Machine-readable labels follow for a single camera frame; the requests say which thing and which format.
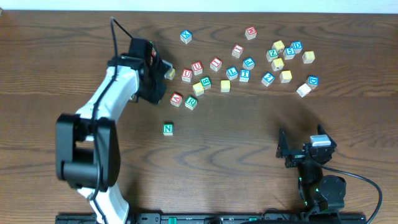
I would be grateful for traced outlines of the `green R block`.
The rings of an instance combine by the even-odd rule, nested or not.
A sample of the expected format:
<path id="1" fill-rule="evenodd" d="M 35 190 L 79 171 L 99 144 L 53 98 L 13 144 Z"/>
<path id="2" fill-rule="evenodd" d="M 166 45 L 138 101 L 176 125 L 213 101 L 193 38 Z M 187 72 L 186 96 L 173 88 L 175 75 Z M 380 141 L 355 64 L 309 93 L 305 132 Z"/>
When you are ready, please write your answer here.
<path id="1" fill-rule="evenodd" d="M 194 110 L 197 104 L 198 100 L 192 96 L 189 96 L 185 101 L 185 106 L 190 110 Z"/>

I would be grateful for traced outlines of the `green N block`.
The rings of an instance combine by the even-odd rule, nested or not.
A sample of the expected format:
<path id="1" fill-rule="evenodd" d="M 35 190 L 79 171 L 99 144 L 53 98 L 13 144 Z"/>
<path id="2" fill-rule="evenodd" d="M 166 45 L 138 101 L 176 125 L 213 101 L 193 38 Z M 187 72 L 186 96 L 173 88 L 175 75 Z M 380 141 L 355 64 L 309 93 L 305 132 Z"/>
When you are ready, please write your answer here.
<path id="1" fill-rule="evenodd" d="M 174 135 L 174 125 L 172 123 L 164 124 L 162 132 L 163 132 L 164 136 L 173 136 Z"/>

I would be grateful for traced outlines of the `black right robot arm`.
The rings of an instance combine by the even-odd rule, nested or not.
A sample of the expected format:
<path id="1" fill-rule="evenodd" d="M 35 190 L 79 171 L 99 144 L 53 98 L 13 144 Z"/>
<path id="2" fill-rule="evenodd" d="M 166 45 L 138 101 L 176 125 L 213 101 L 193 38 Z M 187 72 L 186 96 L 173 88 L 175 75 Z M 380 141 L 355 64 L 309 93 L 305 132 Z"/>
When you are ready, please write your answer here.
<path id="1" fill-rule="evenodd" d="M 332 159 L 336 142 L 322 125 L 318 134 L 301 149 L 291 149 L 283 129 L 279 130 L 276 157 L 285 160 L 286 168 L 298 169 L 298 191 L 312 212 L 331 212 L 345 206 L 346 181 L 336 175 L 324 175 L 322 166 Z"/>

